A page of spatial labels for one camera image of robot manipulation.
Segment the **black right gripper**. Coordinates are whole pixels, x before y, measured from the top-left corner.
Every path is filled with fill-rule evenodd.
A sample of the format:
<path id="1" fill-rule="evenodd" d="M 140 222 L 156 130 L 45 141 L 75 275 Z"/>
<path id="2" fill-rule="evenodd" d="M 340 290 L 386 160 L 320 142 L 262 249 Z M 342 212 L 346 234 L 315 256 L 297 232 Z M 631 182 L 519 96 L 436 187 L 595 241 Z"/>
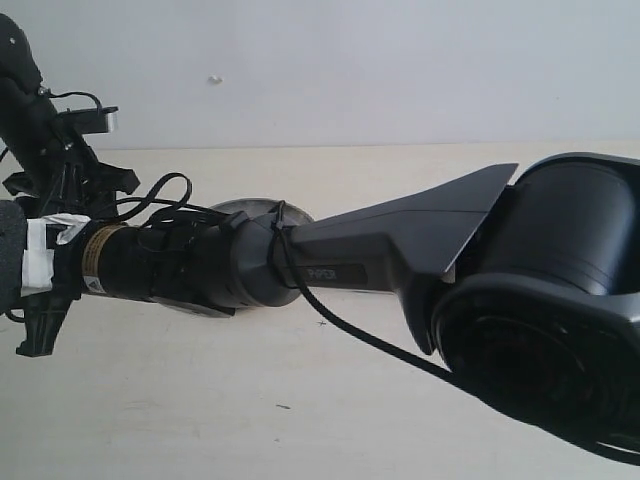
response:
<path id="1" fill-rule="evenodd" d="M 80 298 L 73 272 L 74 242 L 90 223 L 79 214 L 51 214 L 26 221 L 20 297 L 15 320 L 24 325 L 25 339 L 16 348 L 24 357 L 49 356 L 71 303 Z"/>

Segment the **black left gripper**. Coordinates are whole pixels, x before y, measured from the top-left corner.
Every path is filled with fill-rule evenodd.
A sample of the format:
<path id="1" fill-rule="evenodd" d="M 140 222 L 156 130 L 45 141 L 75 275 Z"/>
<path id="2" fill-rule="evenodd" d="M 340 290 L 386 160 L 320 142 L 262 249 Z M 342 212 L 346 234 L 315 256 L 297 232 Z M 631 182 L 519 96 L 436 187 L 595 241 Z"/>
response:
<path id="1" fill-rule="evenodd" d="M 100 162 L 85 135 L 65 125 L 59 113 L 45 96 L 1 99 L 1 139 L 22 167 L 2 185 L 29 218 L 54 213 L 115 216 L 116 195 L 133 193 L 137 175 Z"/>

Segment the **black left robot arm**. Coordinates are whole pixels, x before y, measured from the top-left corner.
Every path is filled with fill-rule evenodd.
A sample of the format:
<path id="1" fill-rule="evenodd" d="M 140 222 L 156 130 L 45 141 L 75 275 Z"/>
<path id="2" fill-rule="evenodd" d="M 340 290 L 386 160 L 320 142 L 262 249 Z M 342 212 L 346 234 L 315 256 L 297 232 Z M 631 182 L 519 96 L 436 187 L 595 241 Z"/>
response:
<path id="1" fill-rule="evenodd" d="M 85 141 L 112 132 L 117 111 L 88 92 L 44 87 L 24 31 L 1 16 L 1 155 L 21 167 L 2 185 L 27 216 L 118 215 L 116 196 L 133 193 L 140 181 L 131 169 L 100 162 Z"/>

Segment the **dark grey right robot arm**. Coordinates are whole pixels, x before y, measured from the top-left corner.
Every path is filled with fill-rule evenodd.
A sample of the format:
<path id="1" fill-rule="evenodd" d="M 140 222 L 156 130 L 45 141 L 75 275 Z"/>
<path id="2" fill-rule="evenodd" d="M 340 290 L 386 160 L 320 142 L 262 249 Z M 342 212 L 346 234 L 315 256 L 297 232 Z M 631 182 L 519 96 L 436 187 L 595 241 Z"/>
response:
<path id="1" fill-rule="evenodd" d="M 285 201 L 134 197 L 101 166 L 1 205 L 1 311 L 52 353 L 84 295 L 230 318 L 304 298 L 492 409 L 639 461 L 639 163 L 564 153 L 314 220 Z"/>

